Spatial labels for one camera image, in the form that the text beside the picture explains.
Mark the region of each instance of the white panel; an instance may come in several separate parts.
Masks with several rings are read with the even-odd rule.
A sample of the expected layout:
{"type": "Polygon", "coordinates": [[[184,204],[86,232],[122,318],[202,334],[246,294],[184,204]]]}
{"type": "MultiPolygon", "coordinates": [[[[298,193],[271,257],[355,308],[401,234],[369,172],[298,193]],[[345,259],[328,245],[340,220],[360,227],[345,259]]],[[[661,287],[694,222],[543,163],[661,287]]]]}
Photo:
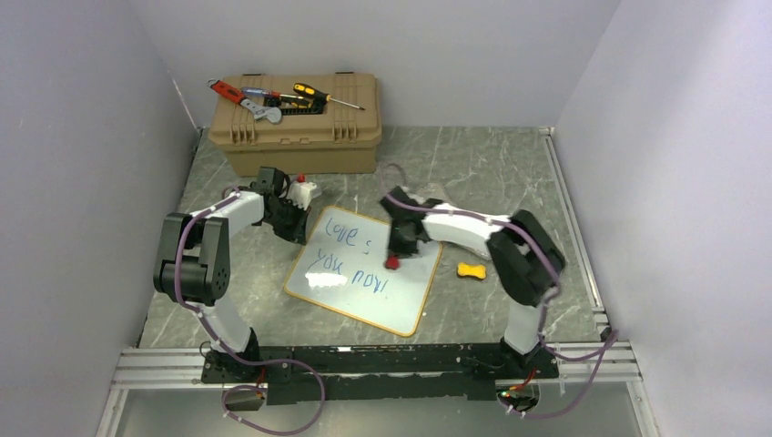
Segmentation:
{"type": "Polygon", "coordinates": [[[385,124],[553,126],[619,0],[133,4],[201,126],[211,77],[336,71],[381,80],[385,124]]]}
{"type": "Polygon", "coordinates": [[[0,423],[94,435],[196,131],[129,2],[0,5],[0,423]]]}
{"type": "Polygon", "coordinates": [[[624,0],[556,128],[663,435],[772,435],[770,23],[768,1],[624,0]]]}

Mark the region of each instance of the marble surface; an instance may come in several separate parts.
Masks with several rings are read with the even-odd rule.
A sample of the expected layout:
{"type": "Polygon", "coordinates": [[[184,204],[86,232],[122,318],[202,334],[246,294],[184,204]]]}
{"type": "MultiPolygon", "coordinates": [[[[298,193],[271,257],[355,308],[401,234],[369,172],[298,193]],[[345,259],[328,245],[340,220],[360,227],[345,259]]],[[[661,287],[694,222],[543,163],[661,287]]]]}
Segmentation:
{"type": "MultiPolygon", "coordinates": [[[[413,190],[436,192],[439,184],[460,208],[490,214],[532,211],[567,261],[562,296],[554,300],[545,333],[550,341],[598,340],[577,253],[549,159],[535,128],[386,127],[378,148],[381,164],[396,162],[407,171],[413,190]]],[[[389,173],[390,185],[397,175],[389,173]]],[[[328,205],[386,220],[378,204],[375,175],[313,175],[323,194],[312,203],[315,223],[328,205]]],[[[180,211],[209,206],[227,185],[248,185],[224,155],[202,138],[180,211]]],[[[228,294],[263,345],[390,344],[498,341],[506,325],[508,297],[490,262],[445,246],[415,334],[403,338],[307,301],[283,290],[300,246],[273,235],[268,226],[241,231],[230,241],[228,294]],[[456,278],[459,262],[485,263],[485,281],[456,278]]],[[[144,348],[198,346],[207,340],[198,321],[164,294],[156,293],[140,342],[144,348]]]]}

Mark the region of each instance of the toolbox lid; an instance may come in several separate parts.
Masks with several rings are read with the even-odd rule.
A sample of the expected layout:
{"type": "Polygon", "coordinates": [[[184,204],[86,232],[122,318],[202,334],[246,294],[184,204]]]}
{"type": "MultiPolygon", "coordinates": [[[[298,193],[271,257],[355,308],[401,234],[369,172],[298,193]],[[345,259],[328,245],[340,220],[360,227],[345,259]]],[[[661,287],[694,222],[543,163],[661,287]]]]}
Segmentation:
{"type": "MultiPolygon", "coordinates": [[[[381,139],[381,108],[378,82],[374,75],[338,73],[325,76],[244,75],[222,79],[236,88],[254,86],[281,94],[295,95],[295,83],[304,83],[344,102],[364,107],[361,111],[336,102],[327,102],[321,114],[283,115],[274,125],[257,120],[245,108],[218,98],[209,130],[211,139],[226,151],[282,148],[375,147],[381,139]]],[[[264,98],[251,97],[259,105],[264,98]]]]}

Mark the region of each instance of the screwdriver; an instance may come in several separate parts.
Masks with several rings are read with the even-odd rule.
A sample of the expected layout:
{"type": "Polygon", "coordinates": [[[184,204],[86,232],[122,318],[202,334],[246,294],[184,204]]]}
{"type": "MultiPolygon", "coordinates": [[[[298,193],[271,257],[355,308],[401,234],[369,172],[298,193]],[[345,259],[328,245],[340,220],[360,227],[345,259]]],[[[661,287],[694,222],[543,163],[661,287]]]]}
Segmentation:
{"type": "Polygon", "coordinates": [[[292,88],[295,90],[296,93],[300,94],[301,96],[313,98],[315,100],[324,100],[325,102],[333,101],[336,103],[340,103],[341,105],[346,105],[347,107],[356,107],[360,111],[363,111],[363,107],[358,107],[352,103],[344,102],[342,100],[338,100],[337,98],[332,98],[329,94],[322,93],[318,89],[314,88],[313,86],[308,86],[306,84],[295,84],[295,86],[292,88]]]}
{"type": "Polygon", "coordinates": [[[241,92],[247,95],[247,97],[274,97],[282,102],[291,103],[294,107],[309,107],[310,102],[303,97],[293,96],[291,94],[281,94],[276,91],[268,91],[263,88],[255,88],[254,86],[243,86],[241,92]]]}

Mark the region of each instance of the yellow screwdriver handle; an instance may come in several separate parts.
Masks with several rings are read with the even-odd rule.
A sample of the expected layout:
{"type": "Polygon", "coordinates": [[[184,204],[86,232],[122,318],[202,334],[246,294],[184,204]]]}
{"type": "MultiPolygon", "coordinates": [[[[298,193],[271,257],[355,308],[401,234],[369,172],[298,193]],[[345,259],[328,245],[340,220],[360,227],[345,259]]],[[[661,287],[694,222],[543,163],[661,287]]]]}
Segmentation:
{"type": "Polygon", "coordinates": [[[318,89],[315,89],[313,86],[298,83],[298,84],[295,84],[295,86],[293,86],[292,89],[294,89],[295,92],[298,93],[300,96],[312,98],[314,100],[324,100],[325,102],[330,101],[329,94],[324,94],[318,89]]]}

